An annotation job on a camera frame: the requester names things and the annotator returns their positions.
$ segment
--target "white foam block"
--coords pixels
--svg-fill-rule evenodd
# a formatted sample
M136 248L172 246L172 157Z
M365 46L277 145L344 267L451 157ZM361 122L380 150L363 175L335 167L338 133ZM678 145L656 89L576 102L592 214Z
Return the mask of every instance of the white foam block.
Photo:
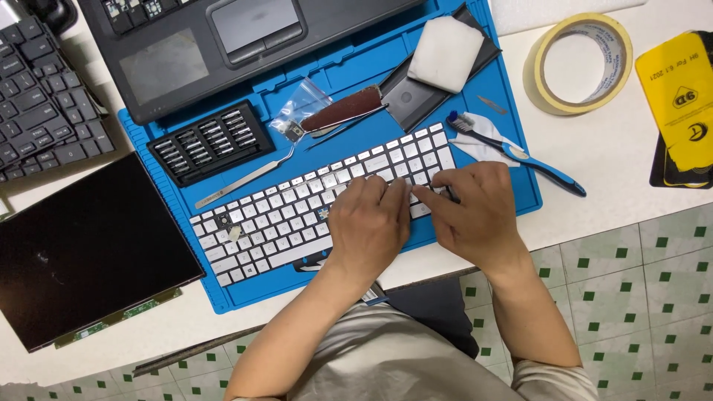
M498 36L558 24L579 13L607 13L648 0L489 0Z
M409 66L409 78L451 93L462 91L483 40L478 29L451 16L427 21Z

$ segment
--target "person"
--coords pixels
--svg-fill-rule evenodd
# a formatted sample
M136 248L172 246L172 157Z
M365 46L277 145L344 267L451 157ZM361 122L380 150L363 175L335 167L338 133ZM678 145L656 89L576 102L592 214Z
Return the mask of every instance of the person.
M460 203L423 186L411 188L403 178L391 185L379 176L352 181L329 213L332 253L241 355L224 401L597 399L518 234L507 166L478 162L444 170L431 184L448 186ZM359 301L409 238L410 192L431 209L438 243L488 278L496 322L513 358L510 387L474 360L473 347L456 348L438 325L429 328L388 303ZM465 319L472 340L459 287L457 298L460 315L445 314Z

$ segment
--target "tape piece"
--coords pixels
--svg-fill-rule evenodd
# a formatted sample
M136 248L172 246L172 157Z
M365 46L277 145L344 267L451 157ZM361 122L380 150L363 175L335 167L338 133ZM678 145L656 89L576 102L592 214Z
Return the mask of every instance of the tape piece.
M604 54L604 75L594 93L580 103L557 97L545 82L545 57L552 43L580 34L593 39ZM596 13L571 16L547 31L533 44L523 68L523 84L530 101L540 110L558 116L587 113L609 103L626 84L633 65L629 34L616 20Z

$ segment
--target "blue silicone repair mat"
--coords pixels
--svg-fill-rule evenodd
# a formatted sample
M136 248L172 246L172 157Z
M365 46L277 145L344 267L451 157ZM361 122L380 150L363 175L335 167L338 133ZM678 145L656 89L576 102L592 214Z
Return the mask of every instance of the blue silicone repair mat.
M250 82L219 93L195 105L192 110L181 113L181 116L190 115L190 119L183 117L184 119L179 121L179 117L172 116L169 118L172 122L163 122L164 126L159 126L157 123L137 126L131 121L125 109L119 111L118 117L130 140L139 152L156 187L206 271L206 277L202 279L202 283L216 313L225 313L302 287L314 277L315 273L297 273L291 265L286 265L221 288L188 222L190 216L353 156L355 153L401 137L404 132L386 111L380 111L346 133L317 146L308 153L303 150L314 140L305 138L292 159L285 162L282 167L201 210L195 210L193 206L197 201L233 183L267 162L282 158L287 154L292 143L276 131L269 129L267 131L277 147L275 152L187 188L178 188L173 184L146 149L146 143L244 99L250 100L260 114L262 122L267 123L279 113L299 82L306 76L310 77L321 90L334 100L354 93L365 86L379 83L416 48L426 21L437 16L449 15L462 4L462 1L429 0L425 4L407 11L408 14L405 16L399 15L371 30L367 28L363 32L276 68ZM497 45L498 39L487 1L470 0L467 4L470 12ZM496 113L479 100L478 95L490 99L508 112L504 115ZM527 150L527 143L525 143L525 136L520 126L520 119L515 108L502 56L489 63L466 84L461 93L447 100L417 129L444 121L450 110L470 111L491 119L502 135ZM455 132L450 128L446 129L446 133L451 138L455 137ZM457 148L452 146L451 150L457 166L462 167L474 162L470 156ZM542 207L542 198L534 172L525 167L511 168L510 172L518 215ZM411 238L406 243L404 251L435 241L431 218L420 218L411 224Z

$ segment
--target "touchpad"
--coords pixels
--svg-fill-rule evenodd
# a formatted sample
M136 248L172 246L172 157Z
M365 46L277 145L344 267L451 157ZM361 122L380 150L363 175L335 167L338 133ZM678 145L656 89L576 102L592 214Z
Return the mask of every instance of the touchpad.
M234 0L213 10L211 18L228 54L249 44L264 51L271 47L265 45L268 36L295 24L299 28L292 0Z

